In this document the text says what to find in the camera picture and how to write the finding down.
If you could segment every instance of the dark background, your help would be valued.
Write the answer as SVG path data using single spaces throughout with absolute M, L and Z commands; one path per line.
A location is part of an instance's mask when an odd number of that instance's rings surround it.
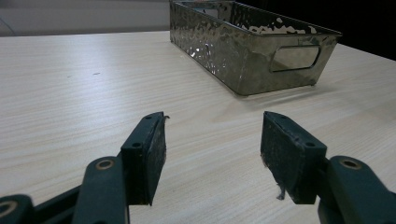
M 396 61 L 396 0 L 237 0 L 341 32 L 339 43 Z

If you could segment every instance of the light wood surface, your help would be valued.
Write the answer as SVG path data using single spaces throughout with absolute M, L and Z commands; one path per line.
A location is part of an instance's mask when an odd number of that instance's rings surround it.
M 238 98 L 169 32 L 0 38 L 0 197 L 43 203 L 115 156 L 163 111 L 167 160 L 132 223 L 318 223 L 317 204 L 276 199 L 262 113 L 294 119 L 327 157 L 366 162 L 396 191 L 396 62 L 337 45 L 317 86 Z

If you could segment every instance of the wooden table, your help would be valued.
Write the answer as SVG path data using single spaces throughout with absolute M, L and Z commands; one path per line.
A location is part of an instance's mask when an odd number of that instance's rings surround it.
M 366 162 L 396 191 L 396 62 L 337 45 L 316 87 L 238 98 L 168 32 L 0 38 L 0 196 L 42 203 L 115 156 L 163 111 L 167 160 L 132 223 L 318 223 L 317 205 L 276 199 L 262 113 L 284 114 Z

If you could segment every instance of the metal tray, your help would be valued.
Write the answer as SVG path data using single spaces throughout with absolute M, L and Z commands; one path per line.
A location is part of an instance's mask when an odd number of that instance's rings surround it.
M 313 86 L 341 33 L 235 1 L 170 1 L 170 40 L 235 94 Z

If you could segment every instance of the hammered metal basket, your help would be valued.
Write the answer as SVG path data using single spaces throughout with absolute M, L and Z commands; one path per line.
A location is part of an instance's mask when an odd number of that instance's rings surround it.
M 235 94 L 313 86 L 341 33 L 235 1 L 170 1 L 170 40 Z

